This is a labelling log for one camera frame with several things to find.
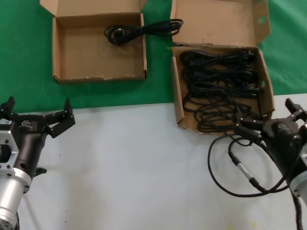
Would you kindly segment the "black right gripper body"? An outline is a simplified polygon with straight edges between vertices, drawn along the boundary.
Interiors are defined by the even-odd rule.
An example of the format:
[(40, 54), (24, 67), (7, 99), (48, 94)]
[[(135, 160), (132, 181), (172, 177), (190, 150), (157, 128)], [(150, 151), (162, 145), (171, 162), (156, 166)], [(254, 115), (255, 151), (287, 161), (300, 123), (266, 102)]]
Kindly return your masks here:
[(299, 157), (307, 143), (305, 125), (299, 127), (296, 122), (286, 118), (272, 119), (264, 123), (261, 135), (286, 182), (291, 182), (307, 170)]

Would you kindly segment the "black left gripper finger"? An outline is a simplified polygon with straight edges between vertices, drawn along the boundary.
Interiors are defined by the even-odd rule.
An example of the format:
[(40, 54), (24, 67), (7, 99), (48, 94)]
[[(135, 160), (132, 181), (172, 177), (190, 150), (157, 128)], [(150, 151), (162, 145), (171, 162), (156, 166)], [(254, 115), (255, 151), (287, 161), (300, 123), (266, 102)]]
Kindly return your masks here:
[(12, 119), (12, 111), (15, 105), (15, 99), (10, 96), (7, 102), (0, 105), (0, 118), (1, 119)]
[(75, 118), (73, 109), (69, 98), (65, 100), (62, 111), (54, 112), (45, 116), (47, 122), (47, 133), (56, 138), (73, 125), (75, 125)]

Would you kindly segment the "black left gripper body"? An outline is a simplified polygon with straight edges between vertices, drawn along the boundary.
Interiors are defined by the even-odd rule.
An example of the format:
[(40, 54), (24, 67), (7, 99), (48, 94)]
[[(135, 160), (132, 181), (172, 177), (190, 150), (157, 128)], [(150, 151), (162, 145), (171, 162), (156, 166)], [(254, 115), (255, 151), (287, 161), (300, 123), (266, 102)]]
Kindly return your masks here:
[(12, 121), (17, 126), (18, 156), (14, 168), (29, 176), (35, 176), (41, 151), (47, 138), (47, 122), (42, 115), (12, 114)]

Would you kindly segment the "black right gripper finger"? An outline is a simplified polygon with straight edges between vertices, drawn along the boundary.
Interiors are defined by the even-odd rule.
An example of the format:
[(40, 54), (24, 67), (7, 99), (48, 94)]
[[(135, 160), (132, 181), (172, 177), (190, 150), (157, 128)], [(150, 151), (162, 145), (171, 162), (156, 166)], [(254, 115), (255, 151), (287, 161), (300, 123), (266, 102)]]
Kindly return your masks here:
[(243, 113), (239, 107), (234, 109), (235, 117), (235, 128), (234, 132), (237, 135), (240, 135), (244, 139), (247, 139), (255, 144), (260, 144), (262, 142), (262, 135), (256, 131), (262, 131), (263, 121), (260, 120), (251, 120), (243, 118)]
[(287, 98), (285, 100), (285, 106), (291, 113), (287, 117), (287, 119), (290, 119), (293, 122), (296, 122), (297, 120), (302, 120), (304, 121), (304, 124), (307, 123), (307, 112), (302, 108), (301, 105), (295, 104), (290, 98)]

